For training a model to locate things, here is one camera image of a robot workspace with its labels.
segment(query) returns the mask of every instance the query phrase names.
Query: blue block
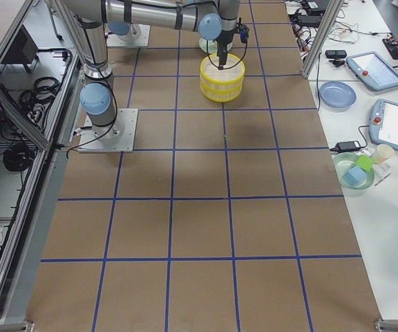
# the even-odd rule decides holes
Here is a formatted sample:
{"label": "blue block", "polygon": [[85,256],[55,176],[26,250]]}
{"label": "blue block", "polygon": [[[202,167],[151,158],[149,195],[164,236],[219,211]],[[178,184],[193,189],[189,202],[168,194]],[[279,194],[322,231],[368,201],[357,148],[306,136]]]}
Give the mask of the blue block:
{"label": "blue block", "polygon": [[346,172],[342,179],[350,186],[354,187],[361,181],[365,180],[367,177],[365,171],[363,171],[359,166],[354,166],[348,172]]}

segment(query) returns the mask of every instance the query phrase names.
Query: blue tablet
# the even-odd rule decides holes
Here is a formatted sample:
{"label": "blue tablet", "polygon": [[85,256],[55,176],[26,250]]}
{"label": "blue tablet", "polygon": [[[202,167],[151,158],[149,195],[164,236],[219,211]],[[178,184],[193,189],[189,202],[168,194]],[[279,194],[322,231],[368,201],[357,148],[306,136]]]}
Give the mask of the blue tablet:
{"label": "blue tablet", "polygon": [[376,144],[385,143],[398,150],[398,103],[377,100],[371,111],[370,137]]}
{"label": "blue tablet", "polygon": [[371,89],[380,91],[398,86],[398,72],[375,52],[346,58],[356,76]]}

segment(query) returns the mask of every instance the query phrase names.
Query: white cup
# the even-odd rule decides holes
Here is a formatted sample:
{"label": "white cup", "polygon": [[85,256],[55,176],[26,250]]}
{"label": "white cup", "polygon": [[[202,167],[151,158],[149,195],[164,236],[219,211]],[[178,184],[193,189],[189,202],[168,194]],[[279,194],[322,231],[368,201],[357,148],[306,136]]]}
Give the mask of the white cup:
{"label": "white cup", "polygon": [[387,144],[379,144],[377,145],[374,153],[371,155],[371,158],[374,159],[374,164],[382,164],[394,156],[394,154],[394,149],[392,147]]}

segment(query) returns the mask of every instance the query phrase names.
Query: yellow basket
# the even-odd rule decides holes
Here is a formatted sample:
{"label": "yellow basket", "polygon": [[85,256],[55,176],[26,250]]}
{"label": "yellow basket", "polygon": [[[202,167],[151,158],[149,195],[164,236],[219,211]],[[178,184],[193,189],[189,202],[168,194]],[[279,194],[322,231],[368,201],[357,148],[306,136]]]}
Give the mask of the yellow basket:
{"label": "yellow basket", "polygon": [[[213,64],[219,63],[216,54],[210,55]],[[219,71],[209,58],[203,59],[200,64],[200,90],[214,102],[229,102],[237,98],[242,91],[245,65],[235,55],[228,54],[227,64],[224,68],[233,67]]]}

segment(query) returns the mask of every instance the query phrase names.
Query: floor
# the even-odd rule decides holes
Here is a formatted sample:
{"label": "floor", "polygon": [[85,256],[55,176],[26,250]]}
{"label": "floor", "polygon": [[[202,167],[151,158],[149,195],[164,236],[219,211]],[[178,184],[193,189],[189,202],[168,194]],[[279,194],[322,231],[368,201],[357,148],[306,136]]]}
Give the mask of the floor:
{"label": "floor", "polygon": [[374,331],[285,6],[240,15],[247,72],[225,104],[200,92],[195,33],[152,28],[147,49],[109,51],[118,106],[140,110],[135,151],[70,155],[36,331]]}

